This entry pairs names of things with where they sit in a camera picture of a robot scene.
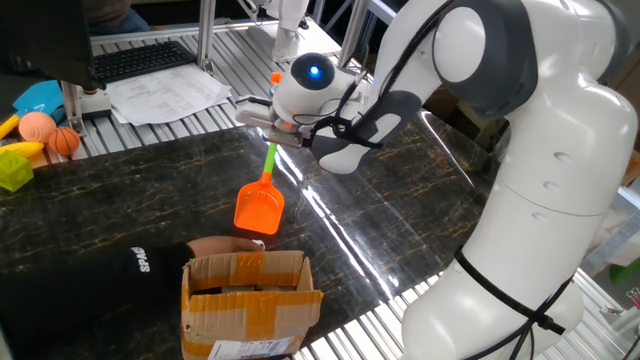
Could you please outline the person's bare hand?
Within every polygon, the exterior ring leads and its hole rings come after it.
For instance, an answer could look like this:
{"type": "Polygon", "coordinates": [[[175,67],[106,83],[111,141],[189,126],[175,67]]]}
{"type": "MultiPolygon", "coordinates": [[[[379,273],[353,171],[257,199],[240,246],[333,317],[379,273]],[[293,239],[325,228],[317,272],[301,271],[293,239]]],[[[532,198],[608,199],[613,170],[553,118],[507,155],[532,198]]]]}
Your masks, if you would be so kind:
{"type": "Polygon", "coordinates": [[[209,236],[187,243],[195,258],[235,252],[256,252],[264,248],[258,243],[232,236],[209,236]]]}

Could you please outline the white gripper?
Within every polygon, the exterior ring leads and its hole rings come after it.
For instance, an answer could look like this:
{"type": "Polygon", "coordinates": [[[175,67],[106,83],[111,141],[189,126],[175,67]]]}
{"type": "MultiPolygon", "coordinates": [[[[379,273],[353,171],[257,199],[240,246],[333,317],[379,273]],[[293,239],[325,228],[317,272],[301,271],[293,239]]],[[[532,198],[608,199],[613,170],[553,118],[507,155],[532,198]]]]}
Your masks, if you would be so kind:
{"type": "Polygon", "coordinates": [[[239,98],[235,104],[237,122],[263,130],[274,125],[275,120],[271,116],[271,100],[250,95],[239,98]]]}

